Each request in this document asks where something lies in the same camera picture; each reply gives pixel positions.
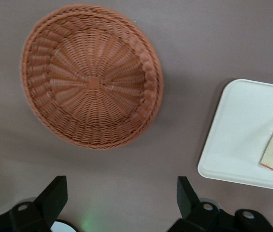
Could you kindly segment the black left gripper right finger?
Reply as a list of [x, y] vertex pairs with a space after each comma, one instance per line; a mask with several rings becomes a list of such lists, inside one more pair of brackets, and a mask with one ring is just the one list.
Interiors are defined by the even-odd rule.
[[261, 213], [239, 209], [230, 215], [214, 203], [201, 201], [185, 176], [177, 178], [177, 205], [181, 213], [170, 232], [273, 232]]

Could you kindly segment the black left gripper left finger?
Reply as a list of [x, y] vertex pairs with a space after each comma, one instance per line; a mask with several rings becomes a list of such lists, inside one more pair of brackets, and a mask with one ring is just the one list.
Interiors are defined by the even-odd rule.
[[0, 232], [49, 232], [68, 201], [66, 176], [57, 176], [34, 201], [0, 215]]

